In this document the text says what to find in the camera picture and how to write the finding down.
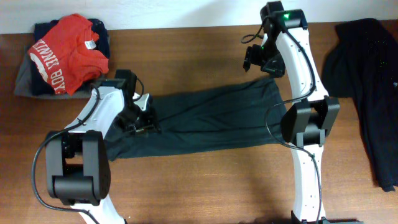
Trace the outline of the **dark green Nike t-shirt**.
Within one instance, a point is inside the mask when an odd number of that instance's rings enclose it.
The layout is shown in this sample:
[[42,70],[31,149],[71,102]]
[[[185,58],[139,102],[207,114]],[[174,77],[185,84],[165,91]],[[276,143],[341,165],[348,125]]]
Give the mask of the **dark green Nike t-shirt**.
[[123,134],[112,126],[108,159],[171,156],[275,144],[286,108],[273,79],[154,98],[160,132]]

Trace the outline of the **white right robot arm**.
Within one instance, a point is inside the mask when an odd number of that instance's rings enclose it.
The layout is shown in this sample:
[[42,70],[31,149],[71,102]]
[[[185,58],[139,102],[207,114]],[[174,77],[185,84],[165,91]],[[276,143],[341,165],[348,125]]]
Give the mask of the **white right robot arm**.
[[243,37],[247,44],[243,69],[257,65],[273,77],[287,75],[291,107],[283,115],[276,141],[292,153],[295,177],[293,223],[326,223],[322,198],[321,162],[326,137],[340,110],[323,86],[310,50],[308,22],[301,9],[286,10],[281,1],[268,2],[260,11],[256,34]]

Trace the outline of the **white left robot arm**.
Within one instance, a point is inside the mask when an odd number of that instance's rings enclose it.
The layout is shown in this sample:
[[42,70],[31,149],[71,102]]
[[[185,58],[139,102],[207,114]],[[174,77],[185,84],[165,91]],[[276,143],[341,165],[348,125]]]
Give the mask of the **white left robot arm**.
[[81,113],[61,131],[52,131],[44,144],[47,191],[63,210],[79,213],[86,223],[125,223],[109,196],[111,170],[105,136],[114,140],[160,132],[152,97],[136,93],[142,82],[131,70],[93,83]]

